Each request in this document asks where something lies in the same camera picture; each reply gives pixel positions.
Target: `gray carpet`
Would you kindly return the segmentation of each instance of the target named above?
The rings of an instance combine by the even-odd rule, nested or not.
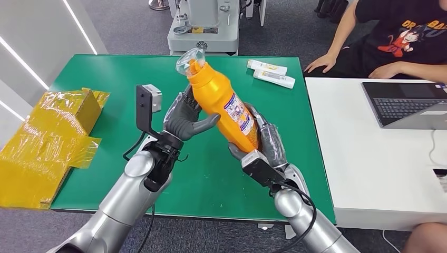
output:
[[[169,11],[152,11],[142,0],[82,0],[111,54],[169,54]],[[259,15],[242,19],[240,55],[299,56],[302,67],[328,49],[336,25],[316,17],[313,0],[269,0],[265,27]],[[359,25],[348,42],[369,32],[374,24]],[[45,252],[59,244],[90,215],[53,211],[0,209],[0,252]],[[150,218],[144,217],[129,234],[122,252],[136,252]],[[394,252],[381,231],[341,229],[363,253]],[[402,248],[407,232],[387,232]],[[284,227],[263,231],[253,223],[157,218],[143,252],[272,252],[289,241]],[[288,252],[307,252],[298,245]]]

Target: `bottle label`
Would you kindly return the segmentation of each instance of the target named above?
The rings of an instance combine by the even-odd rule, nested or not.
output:
[[[245,108],[242,101],[233,93],[231,99],[223,107],[228,115],[239,125],[240,130],[244,135],[248,135],[253,128],[254,120],[250,112]]]
[[[278,79],[278,80],[286,79],[286,77],[283,75],[278,75],[276,73],[272,73],[272,72],[268,72],[268,71],[263,71],[263,76],[271,77],[271,78]]]
[[[269,63],[265,63],[265,62],[261,63],[261,67],[265,67],[265,68],[270,69],[270,70],[277,70],[278,69],[278,66],[272,65],[272,64],[269,64]]]

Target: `green table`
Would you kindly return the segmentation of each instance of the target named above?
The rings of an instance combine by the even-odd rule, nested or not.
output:
[[[163,93],[162,111],[154,114],[152,127],[162,130],[166,110],[187,85],[175,70],[178,57],[146,55],[75,55],[57,77],[52,90],[110,92],[90,136],[102,138],[88,169],[73,168],[62,185],[52,209],[96,210],[123,173],[122,153],[140,135],[135,125],[135,86],[153,84]],[[318,208],[335,223],[331,194],[326,180],[314,122],[299,60],[296,57],[256,57],[288,67],[296,79],[290,90],[254,79],[246,68],[248,57],[207,57],[208,63],[225,74],[243,101],[252,103],[278,126],[288,161],[297,165]],[[217,128],[185,143],[172,172],[172,182],[157,201],[156,213],[167,216],[285,220],[275,209],[268,189],[242,172],[240,163],[227,149]]]

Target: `person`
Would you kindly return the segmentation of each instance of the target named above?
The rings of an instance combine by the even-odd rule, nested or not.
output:
[[[343,48],[357,22],[378,20]],[[447,0],[355,0],[327,53],[304,77],[426,79],[447,83]]]
[[[447,225],[424,223],[417,226],[405,243],[402,253],[446,253]]]

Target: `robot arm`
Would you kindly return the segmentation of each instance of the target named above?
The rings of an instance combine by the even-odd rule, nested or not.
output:
[[[231,154],[241,160],[242,170],[263,187],[270,188],[275,207],[290,223],[297,239],[283,250],[303,241],[310,252],[359,252],[342,233],[321,213],[309,197],[309,190],[300,170],[287,162],[278,130],[250,104],[246,104],[256,118],[262,152],[249,154],[229,143]]]
[[[47,253],[118,252],[132,226],[171,182],[171,171],[183,141],[212,128],[220,119],[220,115],[212,114],[198,121],[201,108],[188,87],[169,108],[163,132],[157,133],[151,128],[151,121],[152,113],[161,109],[161,95],[153,85],[137,86],[137,127],[148,137],[129,159],[124,173],[92,218]]]

